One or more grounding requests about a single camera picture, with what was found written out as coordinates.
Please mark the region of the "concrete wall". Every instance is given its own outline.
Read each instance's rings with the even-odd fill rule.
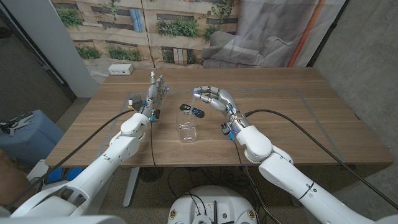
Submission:
[[[398,2],[351,0],[314,67],[398,159]],[[358,172],[398,203],[398,163]],[[334,176],[329,186],[342,180]],[[372,219],[397,213],[358,181],[334,191],[353,210]]]

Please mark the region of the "table leg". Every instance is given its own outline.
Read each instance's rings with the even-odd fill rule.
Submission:
[[[136,188],[138,180],[139,167],[134,167],[130,171],[130,178],[127,184],[126,193],[124,194],[123,207],[128,208],[132,201],[132,195]]]

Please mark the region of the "gray fabric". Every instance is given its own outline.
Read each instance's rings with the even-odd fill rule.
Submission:
[[[318,0],[242,0],[236,35],[215,32],[205,68],[285,67]]]

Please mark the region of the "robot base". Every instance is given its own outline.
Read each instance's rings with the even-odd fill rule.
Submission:
[[[187,192],[173,203],[168,224],[257,223],[256,214],[250,202],[231,189],[206,185],[192,189],[190,193],[197,203],[199,211]],[[203,200],[205,208],[198,197]]]

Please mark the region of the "backdrop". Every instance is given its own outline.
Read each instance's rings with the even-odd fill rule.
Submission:
[[[134,69],[304,67],[345,0],[51,0],[91,76]]]

